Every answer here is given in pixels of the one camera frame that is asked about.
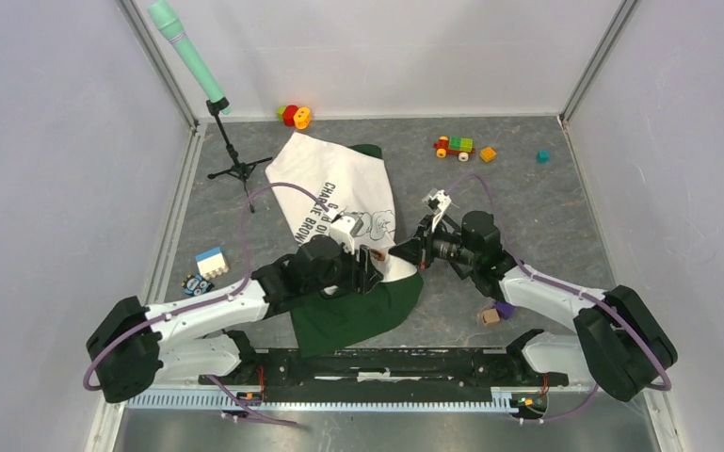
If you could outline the white and green t-shirt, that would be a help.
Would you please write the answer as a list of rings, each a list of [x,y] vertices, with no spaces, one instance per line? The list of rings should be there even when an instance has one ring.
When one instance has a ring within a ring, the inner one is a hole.
[[[356,217],[357,246],[386,251],[394,245],[394,196],[382,150],[374,144],[344,146],[295,132],[265,170],[298,244],[327,234],[326,204]],[[376,263],[383,280],[366,294],[317,293],[290,314],[304,357],[351,347],[399,327],[417,306],[424,281],[416,267],[386,257]]]

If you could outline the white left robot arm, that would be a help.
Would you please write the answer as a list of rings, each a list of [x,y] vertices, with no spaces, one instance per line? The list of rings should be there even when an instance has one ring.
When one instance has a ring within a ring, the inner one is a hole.
[[[259,357],[238,325],[288,313],[330,288],[365,294],[382,281],[385,257],[320,235],[223,289],[156,305],[122,299],[86,342],[91,363],[83,386],[118,403],[161,381],[213,376],[247,383]]]

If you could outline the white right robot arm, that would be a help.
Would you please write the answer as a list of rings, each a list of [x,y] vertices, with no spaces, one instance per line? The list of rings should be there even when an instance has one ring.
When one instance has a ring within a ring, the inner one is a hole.
[[[588,288],[539,272],[507,249],[489,213],[472,211],[461,223],[428,215],[389,253],[421,270],[443,260],[493,299],[500,315],[524,309],[568,330],[520,338],[506,359],[508,376],[519,384],[558,374],[568,382],[593,382],[619,401],[672,387],[668,370],[677,350],[634,289]]]

